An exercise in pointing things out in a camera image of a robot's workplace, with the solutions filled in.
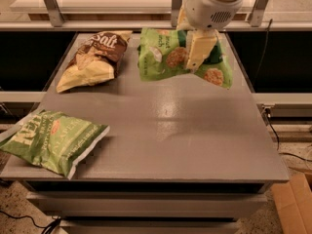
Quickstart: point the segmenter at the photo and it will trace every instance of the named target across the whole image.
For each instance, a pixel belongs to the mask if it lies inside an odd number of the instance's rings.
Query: brown chip bag
[[[102,31],[84,42],[60,77],[57,92],[116,78],[131,34],[132,31]]]

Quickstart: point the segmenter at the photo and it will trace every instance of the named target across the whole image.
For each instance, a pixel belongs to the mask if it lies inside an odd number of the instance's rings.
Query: gray tabletop
[[[274,148],[242,72],[224,35],[234,84],[226,90],[187,74],[141,82],[139,35],[133,34],[120,76],[95,87],[59,95],[56,84],[80,34],[40,107],[109,125],[111,130],[78,166],[79,180],[266,182],[286,181],[288,172]],[[2,177],[62,179],[11,157]]]

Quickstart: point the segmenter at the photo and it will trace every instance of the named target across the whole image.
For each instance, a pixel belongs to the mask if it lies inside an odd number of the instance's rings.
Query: metal post
[[[48,10],[51,25],[54,27],[61,27],[64,23],[64,19],[59,11],[57,0],[44,0],[44,2]]]
[[[249,22],[252,27],[261,26],[264,11],[265,11],[268,1],[269,0],[256,0],[255,1],[253,12],[251,13],[251,16],[249,18]]]
[[[177,25],[177,17],[181,8],[182,0],[172,0],[172,27]]]

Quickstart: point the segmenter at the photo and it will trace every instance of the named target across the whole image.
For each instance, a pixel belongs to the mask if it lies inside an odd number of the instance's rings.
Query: chip bag
[[[157,81],[193,73],[222,88],[232,86],[233,74],[220,42],[210,55],[193,71],[185,68],[188,58],[187,31],[144,28],[138,47],[138,68],[142,81]]]
[[[35,110],[0,135],[0,150],[71,179],[109,126]]]
[[[78,49],[57,85],[57,92],[93,86],[118,76],[132,31],[102,31]]]

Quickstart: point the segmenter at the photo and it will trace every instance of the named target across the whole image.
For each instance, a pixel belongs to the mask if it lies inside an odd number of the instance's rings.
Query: green chip bag
[[[36,110],[0,135],[0,150],[71,179],[108,131],[62,112]]]
[[[184,68],[188,56],[186,36],[185,30],[143,28],[138,47],[140,79],[157,81],[192,73]],[[232,69],[219,41],[194,74],[226,89],[232,86]]]

